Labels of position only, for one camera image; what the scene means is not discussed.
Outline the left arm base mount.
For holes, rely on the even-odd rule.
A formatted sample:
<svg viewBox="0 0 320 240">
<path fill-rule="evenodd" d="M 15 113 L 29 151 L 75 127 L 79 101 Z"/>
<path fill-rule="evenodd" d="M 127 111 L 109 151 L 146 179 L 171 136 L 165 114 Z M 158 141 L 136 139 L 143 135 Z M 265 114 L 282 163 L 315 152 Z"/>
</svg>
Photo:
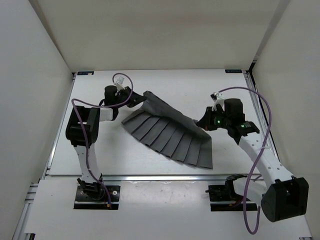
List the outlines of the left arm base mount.
<svg viewBox="0 0 320 240">
<path fill-rule="evenodd" d="M 79 210 L 117 210 L 119 207 L 121 186 L 87 183 L 77 179 L 78 186 L 74 199 L 74 209 Z"/>
</svg>

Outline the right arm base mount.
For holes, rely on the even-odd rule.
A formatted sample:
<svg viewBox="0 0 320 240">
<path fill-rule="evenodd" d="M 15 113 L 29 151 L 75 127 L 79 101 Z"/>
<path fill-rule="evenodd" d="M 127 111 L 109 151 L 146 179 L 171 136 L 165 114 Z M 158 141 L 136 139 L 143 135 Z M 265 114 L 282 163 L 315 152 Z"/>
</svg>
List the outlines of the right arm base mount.
<svg viewBox="0 0 320 240">
<path fill-rule="evenodd" d="M 224 185 L 209 185 L 205 191 L 209 194 L 211 212 L 242 212 L 243 196 L 235 192 L 235 180 L 247 179 L 246 175 L 235 174 L 228 176 Z"/>
</svg>

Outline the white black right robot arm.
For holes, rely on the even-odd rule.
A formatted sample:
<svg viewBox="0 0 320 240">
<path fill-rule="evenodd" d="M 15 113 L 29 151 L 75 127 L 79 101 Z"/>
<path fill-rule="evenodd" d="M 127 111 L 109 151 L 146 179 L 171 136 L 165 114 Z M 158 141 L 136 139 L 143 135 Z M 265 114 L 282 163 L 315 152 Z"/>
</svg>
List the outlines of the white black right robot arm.
<svg viewBox="0 0 320 240">
<path fill-rule="evenodd" d="M 309 184 L 305 178 L 296 178 L 271 150 L 263 147 L 260 130 L 252 121 L 245 120 L 240 99 L 214 96 L 213 101 L 214 105 L 206 108 L 197 126 L 206 131 L 219 128 L 227 130 L 228 135 L 249 158 L 258 161 L 255 167 L 265 182 L 265 186 L 253 182 L 246 188 L 249 177 L 243 174 L 231 175 L 225 181 L 226 197 L 236 200 L 247 196 L 248 200 L 261 207 L 270 222 L 304 215 L 309 194 Z"/>
</svg>

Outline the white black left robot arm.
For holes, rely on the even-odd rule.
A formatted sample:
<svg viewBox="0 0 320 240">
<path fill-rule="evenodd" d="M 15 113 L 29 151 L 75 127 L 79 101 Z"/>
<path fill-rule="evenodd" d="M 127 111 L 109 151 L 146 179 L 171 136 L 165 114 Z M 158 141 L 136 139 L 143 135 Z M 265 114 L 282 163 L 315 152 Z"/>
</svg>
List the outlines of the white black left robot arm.
<svg viewBox="0 0 320 240">
<path fill-rule="evenodd" d="M 95 143 L 99 135 L 100 122 L 116 120 L 119 108 L 133 108 L 144 102 L 146 97 L 134 92 L 130 87 L 109 85 L 104 88 L 104 98 L 98 105 L 88 107 L 76 105 L 79 99 L 71 100 L 72 111 L 66 126 L 65 136 L 78 156 L 81 177 L 77 179 L 82 191 L 95 201 L 106 197 L 111 202 L 110 193 L 104 185 L 99 170 Z"/>
</svg>

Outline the grey pleated skirt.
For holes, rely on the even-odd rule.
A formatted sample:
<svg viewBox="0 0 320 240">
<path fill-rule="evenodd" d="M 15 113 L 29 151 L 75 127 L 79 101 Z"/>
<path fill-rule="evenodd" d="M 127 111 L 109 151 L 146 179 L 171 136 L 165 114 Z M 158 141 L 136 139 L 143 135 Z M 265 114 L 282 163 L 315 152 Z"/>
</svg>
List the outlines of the grey pleated skirt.
<svg viewBox="0 0 320 240">
<path fill-rule="evenodd" d="M 213 168 L 212 137 L 196 122 L 150 91 L 142 106 L 122 120 L 123 128 L 141 144 L 197 168 Z"/>
</svg>

